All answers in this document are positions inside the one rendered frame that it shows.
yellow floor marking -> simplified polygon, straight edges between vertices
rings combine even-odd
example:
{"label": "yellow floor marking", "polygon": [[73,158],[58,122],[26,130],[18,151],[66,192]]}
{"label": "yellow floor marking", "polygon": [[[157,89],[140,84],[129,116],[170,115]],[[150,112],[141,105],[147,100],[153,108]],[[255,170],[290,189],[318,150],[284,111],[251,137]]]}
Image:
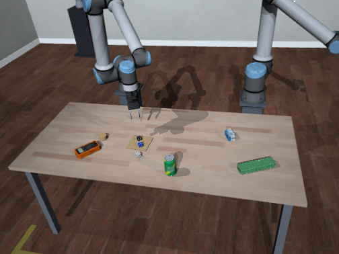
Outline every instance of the yellow floor marking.
{"label": "yellow floor marking", "polygon": [[33,230],[36,228],[36,225],[30,225],[26,233],[23,235],[19,243],[16,245],[15,249],[11,252],[11,254],[40,254],[37,252],[30,252],[21,250],[21,248],[25,245],[25,242],[28,240],[28,237],[32,234]]}

cardboard square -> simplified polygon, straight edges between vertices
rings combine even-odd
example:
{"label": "cardboard square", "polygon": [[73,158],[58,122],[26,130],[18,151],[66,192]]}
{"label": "cardboard square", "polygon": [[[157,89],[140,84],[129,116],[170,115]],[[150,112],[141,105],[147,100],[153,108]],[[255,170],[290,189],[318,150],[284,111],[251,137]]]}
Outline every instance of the cardboard square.
{"label": "cardboard square", "polygon": [[143,142],[143,147],[138,146],[137,135],[132,137],[132,140],[127,145],[127,149],[135,149],[136,151],[146,151],[151,144],[153,137],[144,137],[140,142]]}

small blue box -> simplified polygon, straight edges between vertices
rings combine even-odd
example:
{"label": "small blue box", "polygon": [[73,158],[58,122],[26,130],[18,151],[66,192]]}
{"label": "small blue box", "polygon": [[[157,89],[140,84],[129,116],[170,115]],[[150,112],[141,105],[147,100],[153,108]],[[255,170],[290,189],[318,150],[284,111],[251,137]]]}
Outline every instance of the small blue box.
{"label": "small blue box", "polygon": [[235,134],[232,131],[231,128],[228,128],[225,130],[225,136],[227,138],[228,141],[234,141],[235,140]]}

gray wall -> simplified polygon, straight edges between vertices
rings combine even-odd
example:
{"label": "gray wall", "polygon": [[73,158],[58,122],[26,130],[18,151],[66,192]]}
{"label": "gray wall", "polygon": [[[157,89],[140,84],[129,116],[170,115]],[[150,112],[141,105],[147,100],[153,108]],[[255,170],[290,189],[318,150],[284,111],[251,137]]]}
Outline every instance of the gray wall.
{"label": "gray wall", "polygon": [[0,0],[0,60],[37,38],[26,0]]}
{"label": "gray wall", "polygon": [[[75,0],[26,0],[39,38],[74,38],[67,9]],[[262,0],[123,0],[141,40],[256,41]],[[339,0],[296,0],[331,30],[339,30]],[[124,39],[105,10],[108,39]],[[276,41],[317,41],[278,11]]]}

baseboard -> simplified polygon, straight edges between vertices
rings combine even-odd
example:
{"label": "baseboard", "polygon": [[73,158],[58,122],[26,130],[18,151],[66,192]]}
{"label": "baseboard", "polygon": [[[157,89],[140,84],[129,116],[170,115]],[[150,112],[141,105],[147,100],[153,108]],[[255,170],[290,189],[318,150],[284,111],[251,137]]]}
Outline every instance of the baseboard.
{"label": "baseboard", "polygon": [[15,60],[16,58],[19,58],[27,51],[33,49],[33,47],[39,45],[39,43],[40,43],[39,39],[35,39],[35,41],[25,45],[23,48],[20,48],[19,50],[15,51],[13,54],[7,56],[3,60],[0,60],[0,69],[3,68],[5,65],[8,65],[11,61]]}
{"label": "baseboard", "polygon": [[[20,48],[18,51],[0,60],[0,68],[9,64],[11,61],[20,57],[25,52],[31,50],[39,44],[75,44],[75,39],[64,38],[39,38]],[[127,45],[126,40],[108,40],[109,45]],[[256,48],[256,41],[186,41],[186,40],[141,40],[143,46],[209,46],[209,47],[238,47],[238,48]],[[319,41],[274,41],[273,48],[325,48]]]}

